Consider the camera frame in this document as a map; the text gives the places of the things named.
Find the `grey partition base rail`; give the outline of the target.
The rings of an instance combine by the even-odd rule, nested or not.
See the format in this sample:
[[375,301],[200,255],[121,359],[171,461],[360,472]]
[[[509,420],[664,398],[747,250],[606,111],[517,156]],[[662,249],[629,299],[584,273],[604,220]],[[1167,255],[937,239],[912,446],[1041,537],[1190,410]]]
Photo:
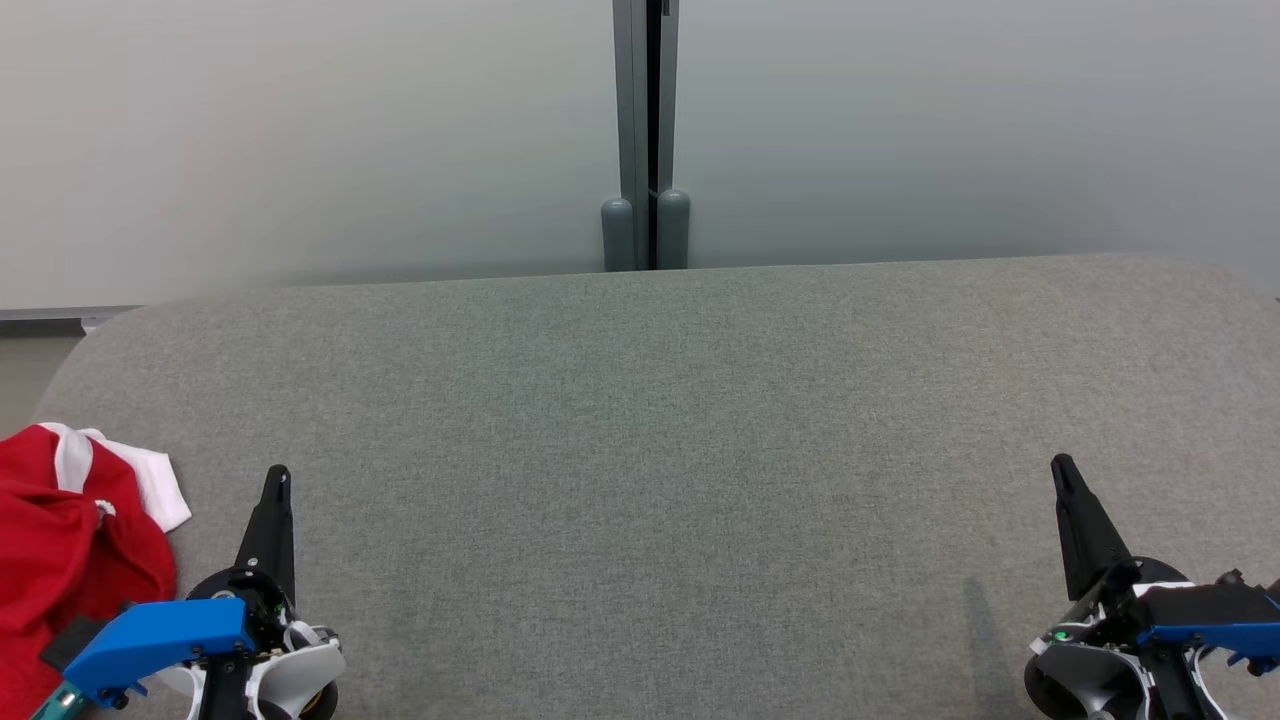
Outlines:
[[99,307],[0,309],[0,340],[83,337],[138,305]]

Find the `grey cylindrical post cap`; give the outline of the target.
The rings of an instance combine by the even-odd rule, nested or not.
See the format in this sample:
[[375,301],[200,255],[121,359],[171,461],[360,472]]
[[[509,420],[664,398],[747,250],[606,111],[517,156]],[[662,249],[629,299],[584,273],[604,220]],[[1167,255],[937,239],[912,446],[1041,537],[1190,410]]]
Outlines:
[[655,197],[655,269],[680,270],[689,266],[690,215],[691,199],[682,190],[671,188]]
[[635,210],[627,199],[602,204],[602,242],[605,272],[635,272]]

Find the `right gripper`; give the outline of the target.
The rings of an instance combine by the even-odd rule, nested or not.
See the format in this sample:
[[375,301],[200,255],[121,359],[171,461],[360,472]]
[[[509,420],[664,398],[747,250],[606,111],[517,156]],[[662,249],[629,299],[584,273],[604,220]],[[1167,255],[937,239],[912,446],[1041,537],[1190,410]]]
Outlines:
[[1133,557],[1070,455],[1055,455],[1050,468],[1071,607],[1030,644],[1032,703],[1050,720],[1233,720],[1201,673],[1213,647],[1164,639],[1146,615],[1153,592],[1194,583]]

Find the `grey partition frame post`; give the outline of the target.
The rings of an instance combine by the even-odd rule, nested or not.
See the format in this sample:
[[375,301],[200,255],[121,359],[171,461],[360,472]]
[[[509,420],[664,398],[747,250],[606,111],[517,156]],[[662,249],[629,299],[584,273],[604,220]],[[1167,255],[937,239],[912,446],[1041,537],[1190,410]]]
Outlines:
[[655,200],[675,186],[681,0],[612,0],[620,199],[635,210],[636,272],[654,265]]

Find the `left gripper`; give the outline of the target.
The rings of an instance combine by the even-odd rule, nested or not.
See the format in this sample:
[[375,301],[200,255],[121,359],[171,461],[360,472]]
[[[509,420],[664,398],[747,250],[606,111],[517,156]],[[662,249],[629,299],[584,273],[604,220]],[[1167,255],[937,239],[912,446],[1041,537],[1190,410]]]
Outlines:
[[292,473],[268,469],[236,565],[172,603],[177,664],[160,671],[189,700],[186,720],[334,720],[346,670],[339,635],[294,610]]

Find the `red Bulls 23 jersey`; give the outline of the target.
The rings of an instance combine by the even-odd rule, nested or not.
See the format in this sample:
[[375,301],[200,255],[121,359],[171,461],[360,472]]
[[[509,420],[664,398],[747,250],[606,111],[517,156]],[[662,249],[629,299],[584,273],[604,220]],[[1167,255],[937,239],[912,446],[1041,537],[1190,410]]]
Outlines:
[[29,720],[56,689],[38,653],[76,615],[105,621],[177,592],[170,532],[131,468],[99,455],[83,493],[59,489],[58,438],[40,424],[0,439],[0,720]]

